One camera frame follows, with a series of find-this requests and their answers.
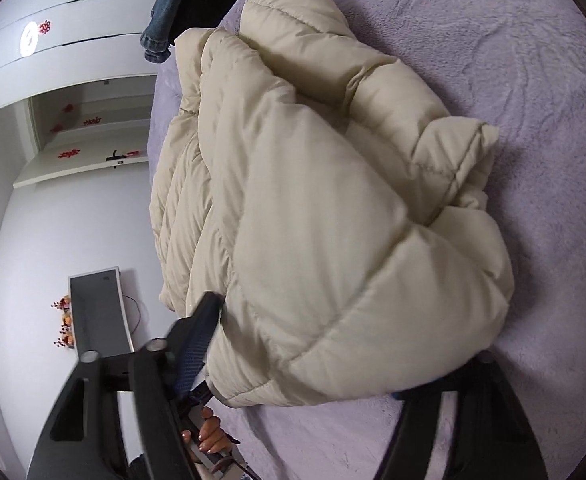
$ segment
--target denim jeans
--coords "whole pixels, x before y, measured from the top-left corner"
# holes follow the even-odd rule
[[[140,44],[151,63],[163,63],[171,55],[169,34],[182,0],[156,0],[151,10],[151,22],[142,33]]]

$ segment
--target beige puffer jacket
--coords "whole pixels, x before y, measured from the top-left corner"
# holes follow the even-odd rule
[[[483,188],[497,130],[451,117],[331,0],[247,0],[176,42],[153,181],[161,300],[227,296],[207,362],[229,406],[385,394],[500,332],[513,277]]]

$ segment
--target red sticker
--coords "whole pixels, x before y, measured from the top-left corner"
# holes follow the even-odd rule
[[[51,22],[49,22],[49,20],[46,20],[44,23],[39,24],[39,33],[40,34],[48,34],[48,32],[50,30],[51,30]]]
[[[70,150],[69,152],[62,152],[59,155],[57,155],[57,158],[71,158],[72,156],[77,155],[78,153],[80,153],[81,150],[78,150],[77,148],[74,148],[73,150]]]
[[[101,117],[96,117],[94,119],[87,119],[84,121],[84,126],[91,126],[92,124],[100,124],[102,122]]]

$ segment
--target red decoration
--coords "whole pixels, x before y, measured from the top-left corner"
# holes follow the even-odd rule
[[[80,150],[78,150],[77,148],[73,148],[73,150],[69,152],[60,153],[59,155],[57,155],[57,158],[71,158],[72,156],[75,156],[78,153],[80,153]]]
[[[40,34],[48,34],[48,32],[50,30],[51,30],[51,22],[49,22],[49,20],[46,20],[44,23],[39,24],[39,33]]]
[[[88,119],[84,121],[84,126],[91,126],[92,124],[100,124],[102,122],[101,117],[96,117],[94,119]]]
[[[53,344],[62,348],[75,348],[75,338],[73,336],[73,317],[71,316],[71,298],[63,297],[51,305],[53,308],[62,311],[62,327],[59,331],[59,337]]]

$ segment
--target white cabinet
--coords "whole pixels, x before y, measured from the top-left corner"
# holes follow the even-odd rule
[[[139,37],[155,0],[3,0],[0,108],[89,81],[154,75]],[[39,33],[39,25],[46,23]],[[30,48],[22,48],[25,30]]]
[[[32,97],[26,129],[35,156],[13,187],[146,162],[153,77],[98,81]]]
[[[81,140],[58,145],[51,143],[30,161],[13,187],[110,166],[146,162],[148,127],[122,128],[86,134]],[[108,158],[124,156],[125,158]]]

